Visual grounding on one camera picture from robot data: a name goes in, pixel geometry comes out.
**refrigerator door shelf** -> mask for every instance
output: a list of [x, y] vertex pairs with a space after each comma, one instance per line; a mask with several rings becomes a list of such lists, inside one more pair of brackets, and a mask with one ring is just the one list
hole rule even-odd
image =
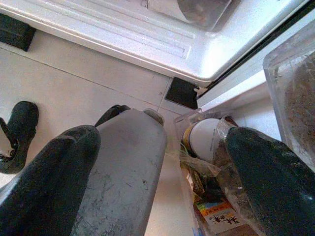
[[306, 0], [235, 0], [212, 31], [146, 0], [1, 0], [0, 13], [170, 77], [207, 86]]

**plastic container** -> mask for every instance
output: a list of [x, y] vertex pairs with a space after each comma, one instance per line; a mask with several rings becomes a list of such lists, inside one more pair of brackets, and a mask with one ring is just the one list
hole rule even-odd
[[315, 171], [315, 21], [263, 64], [281, 138]]
[[190, 151], [201, 160], [212, 163], [215, 141], [220, 139], [217, 124], [220, 120], [215, 118], [204, 119], [189, 127], [182, 137], [182, 142]]
[[150, 10], [212, 30], [232, 0], [148, 0]]

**transparent container lid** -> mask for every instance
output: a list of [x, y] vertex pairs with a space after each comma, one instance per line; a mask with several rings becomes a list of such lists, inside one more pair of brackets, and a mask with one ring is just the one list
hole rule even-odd
[[282, 140], [315, 171], [315, 21], [268, 54], [263, 67]]

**black rubber boot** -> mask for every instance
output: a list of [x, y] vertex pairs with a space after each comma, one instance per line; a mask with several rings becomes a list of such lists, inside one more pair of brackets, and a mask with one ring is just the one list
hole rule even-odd
[[14, 140], [14, 153], [10, 158], [0, 158], [1, 173], [15, 174], [23, 169], [37, 123], [38, 108], [34, 103], [22, 101], [14, 106], [6, 126], [7, 136]]
[[0, 189], [0, 236], [69, 236], [99, 148], [91, 125], [51, 140]]

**floor tile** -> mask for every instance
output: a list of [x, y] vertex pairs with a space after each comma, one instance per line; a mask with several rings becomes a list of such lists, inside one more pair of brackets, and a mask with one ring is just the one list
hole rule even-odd
[[4, 43], [0, 47], [157, 106], [169, 81], [167, 76], [42, 31], [35, 33], [28, 52]]
[[166, 154], [145, 236], [192, 236], [178, 156]]
[[[27, 162], [55, 136], [81, 124], [95, 124], [115, 104], [143, 110], [157, 106], [96, 85], [31, 59], [0, 49], [0, 117], [8, 121], [22, 100], [39, 106], [39, 124]], [[0, 176], [0, 186], [10, 178]]]

